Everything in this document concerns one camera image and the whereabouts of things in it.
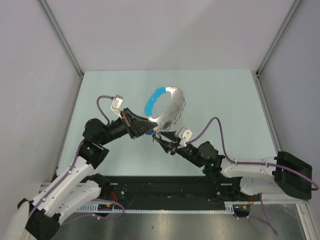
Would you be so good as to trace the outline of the blue key tag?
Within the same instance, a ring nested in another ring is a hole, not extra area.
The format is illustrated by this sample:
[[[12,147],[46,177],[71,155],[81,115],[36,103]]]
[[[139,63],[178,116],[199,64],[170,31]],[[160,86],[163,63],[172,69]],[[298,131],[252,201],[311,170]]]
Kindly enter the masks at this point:
[[[148,135],[148,136],[152,136],[154,134],[154,131],[153,130],[148,130],[145,134]]]

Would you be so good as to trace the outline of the large metal keyring blue handle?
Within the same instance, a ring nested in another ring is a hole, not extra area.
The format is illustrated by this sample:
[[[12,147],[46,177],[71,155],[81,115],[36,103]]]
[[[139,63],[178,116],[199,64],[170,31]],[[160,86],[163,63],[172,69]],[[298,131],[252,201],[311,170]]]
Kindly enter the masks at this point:
[[[167,93],[170,93],[170,101],[165,111],[158,117],[153,118],[153,109],[157,100]],[[149,97],[144,107],[144,114],[148,120],[157,123],[153,133],[166,132],[172,125],[175,125],[186,105],[185,95],[177,86],[158,87]]]

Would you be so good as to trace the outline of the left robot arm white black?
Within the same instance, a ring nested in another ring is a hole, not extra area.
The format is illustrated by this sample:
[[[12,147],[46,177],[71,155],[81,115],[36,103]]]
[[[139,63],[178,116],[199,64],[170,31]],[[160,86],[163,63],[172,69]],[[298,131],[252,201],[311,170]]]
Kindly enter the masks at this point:
[[[76,186],[105,160],[109,150],[104,145],[124,135],[139,138],[156,127],[156,122],[128,108],[120,111],[115,121],[88,120],[70,165],[33,199],[19,203],[27,202],[29,207],[25,230],[37,240],[50,240],[78,208],[96,198],[107,199],[111,193],[110,182],[99,173],[91,176],[83,188]]]

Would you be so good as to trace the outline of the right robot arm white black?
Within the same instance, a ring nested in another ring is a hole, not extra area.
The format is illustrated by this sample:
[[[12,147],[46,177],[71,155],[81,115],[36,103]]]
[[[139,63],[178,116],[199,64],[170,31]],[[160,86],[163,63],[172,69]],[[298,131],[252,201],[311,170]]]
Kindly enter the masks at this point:
[[[198,147],[187,143],[190,130],[182,134],[174,131],[153,134],[154,141],[170,155],[179,155],[202,169],[211,178],[215,194],[224,200],[242,201],[247,196],[260,194],[286,194],[289,197],[312,198],[311,165],[298,157],[280,151],[276,156],[260,159],[228,159],[205,141]]]

